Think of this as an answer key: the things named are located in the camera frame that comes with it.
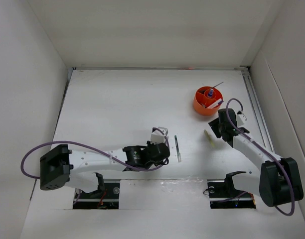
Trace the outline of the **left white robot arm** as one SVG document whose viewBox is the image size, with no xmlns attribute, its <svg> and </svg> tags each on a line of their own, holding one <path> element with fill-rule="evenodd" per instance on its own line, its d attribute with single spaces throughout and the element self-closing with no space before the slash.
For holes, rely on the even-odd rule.
<svg viewBox="0 0 305 239">
<path fill-rule="evenodd" d="M 40 159 L 40 189 L 50 191 L 63 186 L 76 188 L 92 197 L 104 193 L 103 172 L 151 172 L 169 163 L 170 150 L 165 142 L 146 146 L 126 146 L 115 151 L 70 150 L 60 144 Z"/>
</svg>

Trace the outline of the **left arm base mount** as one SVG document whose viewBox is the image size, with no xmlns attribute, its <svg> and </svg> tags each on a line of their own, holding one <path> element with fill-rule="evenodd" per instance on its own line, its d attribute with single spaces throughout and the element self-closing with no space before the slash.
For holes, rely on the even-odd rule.
<svg viewBox="0 0 305 239">
<path fill-rule="evenodd" d="M 76 210 L 117 210 L 119 208 L 120 180 L 105 180 L 96 173 L 97 190 L 86 193 L 77 190 L 74 196 L 73 209 Z"/>
</svg>

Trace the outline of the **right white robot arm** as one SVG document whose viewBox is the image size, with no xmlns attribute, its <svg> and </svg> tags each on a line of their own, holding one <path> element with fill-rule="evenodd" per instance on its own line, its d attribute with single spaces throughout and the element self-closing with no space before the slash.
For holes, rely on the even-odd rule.
<svg viewBox="0 0 305 239">
<path fill-rule="evenodd" d="M 240 116 L 241 112 L 231 108 L 220 109 L 218 118 L 209 125 L 217 138 L 249 159 L 259 169 L 260 176 L 254 177 L 245 171 L 228 173 L 224 192 L 229 196 L 244 191 L 258 195 L 268 207 L 302 200 L 304 191 L 297 162 L 291 157 L 282 158 L 252 140 L 250 132 L 237 122 Z"/>
</svg>

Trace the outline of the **small blue-capped glue bottle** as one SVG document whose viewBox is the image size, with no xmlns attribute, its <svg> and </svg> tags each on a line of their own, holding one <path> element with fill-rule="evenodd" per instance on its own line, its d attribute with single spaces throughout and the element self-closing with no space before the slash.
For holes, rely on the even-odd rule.
<svg viewBox="0 0 305 239">
<path fill-rule="evenodd" d="M 212 89 L 209 90 L 207 96 L 208 96 L 209 98 L 213 98 L 213 94 L 214 94 L 214 89 L 212 88 Z"/>
</svg>

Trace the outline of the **yellow highlighter pen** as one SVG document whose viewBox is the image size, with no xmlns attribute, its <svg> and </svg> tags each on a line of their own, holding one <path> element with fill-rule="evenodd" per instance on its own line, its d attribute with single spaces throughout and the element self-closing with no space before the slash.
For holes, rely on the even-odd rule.
<svg viewBox="0 0 305 239">
<path fill-rule="evenodd" d="M 214 142 L 213 142 L 213 139 L 212 139 L 210 133 L 209 133 L 207 130 L 204 130 L 204 134 L 206 135 L 206 137 L 207 137 L 207 139 L 208 139 L 210 145 L 214 148 L 214 147 L 215 147 L 215 144 L 214 144 Z"/>
</svg>

